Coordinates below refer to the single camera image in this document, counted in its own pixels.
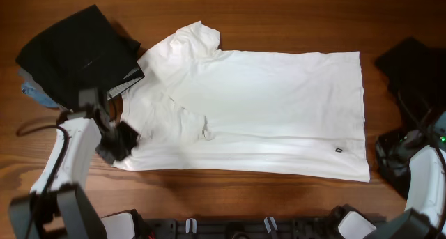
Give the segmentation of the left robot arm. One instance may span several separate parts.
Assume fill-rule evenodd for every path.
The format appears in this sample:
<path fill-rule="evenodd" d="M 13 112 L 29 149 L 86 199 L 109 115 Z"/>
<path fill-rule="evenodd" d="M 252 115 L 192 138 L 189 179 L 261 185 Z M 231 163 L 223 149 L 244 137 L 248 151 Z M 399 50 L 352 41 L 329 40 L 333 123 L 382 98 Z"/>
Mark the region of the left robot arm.
<path fill-rule="evenodd" d="M 9 205 L 17 238 L 139 237 L 135 212 L 99 217 L 84 191 L 95 153 L 112 164 L 137 144 L 138 134 L 128 124 L 111 125 L 108 106 L 102 91 L 81 90 L 78 110 L 62 112 L 52 125 L 58 134 L 44 171 L 28 195 Z"/>

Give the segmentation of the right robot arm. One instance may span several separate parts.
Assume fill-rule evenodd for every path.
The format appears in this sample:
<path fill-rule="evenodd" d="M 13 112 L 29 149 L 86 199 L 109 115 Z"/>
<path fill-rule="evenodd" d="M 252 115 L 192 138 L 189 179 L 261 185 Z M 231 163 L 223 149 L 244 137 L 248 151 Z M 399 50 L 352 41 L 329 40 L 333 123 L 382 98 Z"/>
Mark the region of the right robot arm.
<path fill-rule="evenodd" d="M 417 239 L 445 237 L 445 114 L 429 129 L 434 140 L 410 159 L 406 209 L 377 227 L 356 211 L 348 212 L 335 227 L 345 239 Z"/>

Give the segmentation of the white t-shirt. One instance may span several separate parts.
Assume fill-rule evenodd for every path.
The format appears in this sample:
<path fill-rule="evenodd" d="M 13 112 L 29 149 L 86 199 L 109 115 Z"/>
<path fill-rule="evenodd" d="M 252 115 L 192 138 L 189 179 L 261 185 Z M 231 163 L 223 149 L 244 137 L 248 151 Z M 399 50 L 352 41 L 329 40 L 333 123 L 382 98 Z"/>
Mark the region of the white t-shirt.
<path fill-rule="evenodd" d="M 359 52 L 223 51 L 219 31 L 195 22 L 139 65 L 121 114 L 139 138 L 119 169 L 370 179 Z"/>

